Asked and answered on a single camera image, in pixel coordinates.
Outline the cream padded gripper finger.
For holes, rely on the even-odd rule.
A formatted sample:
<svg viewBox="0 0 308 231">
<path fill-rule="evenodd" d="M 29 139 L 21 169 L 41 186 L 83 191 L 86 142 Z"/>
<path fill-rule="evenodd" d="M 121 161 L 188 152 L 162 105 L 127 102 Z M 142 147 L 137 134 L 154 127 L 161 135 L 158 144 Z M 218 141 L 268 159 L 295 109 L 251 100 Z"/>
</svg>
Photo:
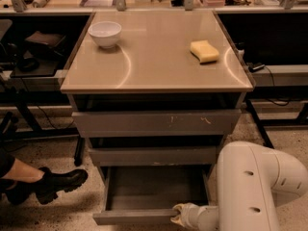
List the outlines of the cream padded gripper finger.
<svg viewBox="0 0 308 231">
<path fill-rule="evenodd" d="M 174 217 L 171 217 L 170 220 L 177 225 L 184 226 L 184 205 L 183 204 L 176 204 L 173 208 L 173 211 L 176 212 L 176 215 Z"/>
</svg>

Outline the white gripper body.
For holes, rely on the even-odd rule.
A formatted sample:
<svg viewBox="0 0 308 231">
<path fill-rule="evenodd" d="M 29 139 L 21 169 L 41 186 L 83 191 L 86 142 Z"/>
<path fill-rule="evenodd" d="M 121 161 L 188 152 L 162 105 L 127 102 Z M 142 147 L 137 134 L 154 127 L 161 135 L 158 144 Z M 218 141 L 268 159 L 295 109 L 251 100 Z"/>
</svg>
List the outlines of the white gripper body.
<svg viewBox="0 0 308 231">
<path fill-rule="evenodd" d="M 197 206 L 192 203 L 179 204 L 177 207 L 179 215 L 177 220 L 180 225 L 186 228 L 205 231 L 205 224 L 202 220 L 206 211 L 205 207 Z"/>
</svg>

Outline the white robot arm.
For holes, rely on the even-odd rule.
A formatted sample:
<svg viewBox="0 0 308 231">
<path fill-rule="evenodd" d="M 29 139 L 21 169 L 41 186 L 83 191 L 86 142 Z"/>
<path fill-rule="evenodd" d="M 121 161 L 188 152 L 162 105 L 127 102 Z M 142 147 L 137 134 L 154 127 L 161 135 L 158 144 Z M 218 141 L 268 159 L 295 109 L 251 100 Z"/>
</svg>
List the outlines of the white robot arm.
<svg viewBox="0 0 308 231">
<path fill-rule="evenodd" d="M 247 141 L 225 145 L 216 206 L 181 203 L 171 221 L 196 231 L 280 231 L 276 207 L 305 195 L 308 170 L 296 157 Z"/>
</svg>

